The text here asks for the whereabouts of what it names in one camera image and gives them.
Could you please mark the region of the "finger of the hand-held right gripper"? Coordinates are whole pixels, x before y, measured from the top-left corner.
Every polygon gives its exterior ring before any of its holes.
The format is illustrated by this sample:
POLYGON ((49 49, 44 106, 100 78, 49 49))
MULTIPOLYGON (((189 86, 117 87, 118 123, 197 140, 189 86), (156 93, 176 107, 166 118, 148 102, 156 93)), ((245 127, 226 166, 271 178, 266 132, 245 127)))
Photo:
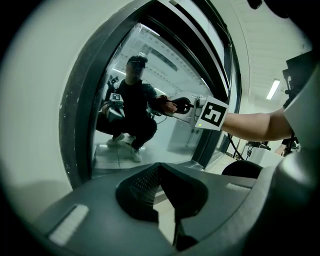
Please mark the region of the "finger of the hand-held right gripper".
POLYGON ((185 123, 190 123, 192 121, 192 114, 193 114, 193 110, 190 109, 187 113, 175 112, 172 114, 172 117, 176 118, 177 120, 183 121, 185 123))
POLYGON ((178 99, 188 99, 189 101, 194 101, 197 98, 197 95, 192 92, 180 92, 176 95, 172 96, 172 100, 178 100, 178 99))

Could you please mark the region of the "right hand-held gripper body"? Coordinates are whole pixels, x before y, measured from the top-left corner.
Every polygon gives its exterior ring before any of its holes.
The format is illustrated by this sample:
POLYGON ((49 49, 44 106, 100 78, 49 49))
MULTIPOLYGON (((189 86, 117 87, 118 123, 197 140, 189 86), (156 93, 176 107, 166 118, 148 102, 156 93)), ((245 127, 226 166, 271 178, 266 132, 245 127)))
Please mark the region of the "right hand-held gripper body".
POLYGON ((220 131, 229 105, 212 97, 198 96, 194 102, 189 125, 194 128, 220 131))

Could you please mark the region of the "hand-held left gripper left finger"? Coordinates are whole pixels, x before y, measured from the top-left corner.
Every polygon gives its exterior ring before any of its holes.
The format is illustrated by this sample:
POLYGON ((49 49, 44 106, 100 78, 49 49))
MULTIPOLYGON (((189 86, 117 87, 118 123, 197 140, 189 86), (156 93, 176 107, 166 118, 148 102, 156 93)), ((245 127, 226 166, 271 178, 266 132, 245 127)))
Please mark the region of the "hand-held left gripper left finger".
POLYGON ((50 241, 81 256, 171 256, 174 247, 154 222, 129 216, 116 199, 117 185, 149 165, 96 177, 50 205, 36 228, 50 241))

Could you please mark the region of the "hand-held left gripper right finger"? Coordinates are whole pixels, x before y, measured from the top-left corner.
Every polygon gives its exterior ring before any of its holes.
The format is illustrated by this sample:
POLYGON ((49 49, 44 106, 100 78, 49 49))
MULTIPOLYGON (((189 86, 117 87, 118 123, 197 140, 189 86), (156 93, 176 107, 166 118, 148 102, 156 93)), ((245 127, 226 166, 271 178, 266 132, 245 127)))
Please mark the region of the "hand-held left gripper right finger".
POLYGON ((170 256, 244 256, 260 207, 259 179, 159 165, 160 184, 175 209, 170 256))

